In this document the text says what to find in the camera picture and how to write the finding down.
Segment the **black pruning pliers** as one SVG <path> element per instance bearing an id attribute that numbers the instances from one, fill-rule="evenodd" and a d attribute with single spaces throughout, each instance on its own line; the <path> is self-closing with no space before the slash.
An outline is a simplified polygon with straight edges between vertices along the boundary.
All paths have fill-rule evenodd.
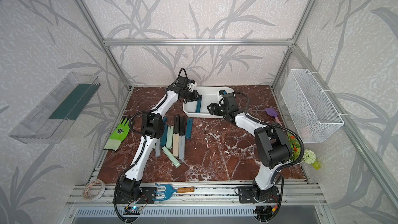
<path id="1" fill-rule="evenodd" d="M 182 116 L 180 117 L 180 122 L 179 122 L 179 136 L 185 136 L 186 134 L 186 117 Z"/>
<path id="2" fill-rule="evenodd" d="M 179 134 L 180 133 L 180 115 L 175 115 L 174 116 L 174 134 Z"/>

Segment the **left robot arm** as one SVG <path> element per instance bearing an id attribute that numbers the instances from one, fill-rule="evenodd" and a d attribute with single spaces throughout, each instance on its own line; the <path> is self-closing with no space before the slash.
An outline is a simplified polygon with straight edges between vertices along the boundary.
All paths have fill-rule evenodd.
<path id="1" fill-rule="evenodd" d="M 163 117 L 179 99 L 194 102 L 202 98 L 196 91 L 197 83 L 179 76 L 166 88 L 164 97 L 152 109 L 141 111 L 130 118 L 130 130 L 141 135 L 138 150 L 131 165 L 118 176 L 114 198 L 136 201 L 141 197 L 141 182 L 148 158 L 156 142 L 164 133 Z"/>

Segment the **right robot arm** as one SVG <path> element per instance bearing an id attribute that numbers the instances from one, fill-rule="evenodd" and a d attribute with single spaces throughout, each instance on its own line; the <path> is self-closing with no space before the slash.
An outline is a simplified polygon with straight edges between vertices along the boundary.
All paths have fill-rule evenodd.
<path id="1" fill-rule="evenodd" d="M 255 137 L 261 166 L 253 181 L 252 195 L 256 201 L 262 203 L 268 196 L 276 196 L 276 193 L 272 191 L 276 188 L 277 174 L 285 168 L 302 162 L 305 147 L 302 139 L 292 130 L 278 123 L 264 122 L 251 116 L 248 113 L 248 106 L 241 110 L 235 97 L 236 94 L 238 93 L 220 90 L 219 102 L 209 104 L 207 110 L 211 115 L 221 116 L 227 122 L 244 129 Z M 291 159 L 293 148 L 288 141 L 288 134 L 292 134 L 300 146 L 300 153 L 295 159 Z"/>

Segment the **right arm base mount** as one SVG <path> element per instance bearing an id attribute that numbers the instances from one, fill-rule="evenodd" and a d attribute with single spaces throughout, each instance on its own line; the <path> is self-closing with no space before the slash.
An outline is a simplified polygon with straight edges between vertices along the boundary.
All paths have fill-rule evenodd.
<path id="1" fill-rule="evenodd" d="M 260 190 L 257 186 L 250 187 L 236 187 L 235 193 L 238 195 L 239 202 L 252 204 L 276 204 L 281 201 L 281 193 L 279 188 L 272 186 L 266 190 Z"/>

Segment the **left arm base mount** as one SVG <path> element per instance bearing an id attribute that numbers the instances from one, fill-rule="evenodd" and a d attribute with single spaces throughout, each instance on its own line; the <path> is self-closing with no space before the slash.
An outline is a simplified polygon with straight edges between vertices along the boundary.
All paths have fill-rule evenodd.
<path id="1" fill-rule="evenodd" d="M 154 204 L 155 193 L 157 187 L 142 187 L 135 188 L 132 191 L 117 189 L 114 196 L 113 203 L 128 204 Z"/>

